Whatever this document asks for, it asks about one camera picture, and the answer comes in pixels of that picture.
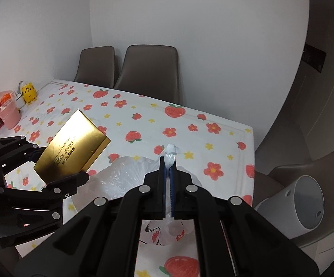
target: gold box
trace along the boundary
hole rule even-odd
[[[109,143],[110,139],[77,110],[46,147],[34,170],[46,184],[86,172]]]

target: white wall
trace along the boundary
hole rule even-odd
[[[309,0],[90,0],[92,42],[123,59],[132,44],[171,45],[182,103],[254,128],[257,147],[288,94]]]
[[[73,80],[91,46],[89,0],[0,0],[0,91]]]

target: pink cup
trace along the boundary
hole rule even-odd
[[[0,107],[0,118],[8,129],[14,128],[19,123],[21,115],[17,109],[15,101],[9,99]]]

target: brown chair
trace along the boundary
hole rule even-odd
[[[129,46],[115,89],[179,103],[177,50],[170,46]]]
[[[113,88],[114,48],[95,47],[82,50],[75,82]]]
[[[311,163],[278,166],[268,176],[255,172],[253,205],[278,193],[301,175],[309,175],[319,183],[325,201],[320,225],[292,240],[297,246],[305,247],[334,232],[334,152]]]

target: dining table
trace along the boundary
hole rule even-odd
[[[209,103],[209,97],[201,97]],[[25,136],[39,147],[47,146],[60,128],[81,110],[111,140],[87,171],[92,178],[115,159],[130,156],[158,160],[168,144],[180,153],[176,163],[196,175],[213,196],[239,196],[252,204],[254,188],[254,143],[250,126],[199,110],[140,94],[54,79],[37,92],[37,99],[21,110],[21,120],[0,138]],[[5,176],[6,186],[41,191],[46,185],[25,163]],[[63,222],[77,210],[71,197],[63,201]],[[16,246],[24,257],[48,236]],[[160,246],[139,243],[137,277],[198,276],[198,252],[194,232],[175,243]]]

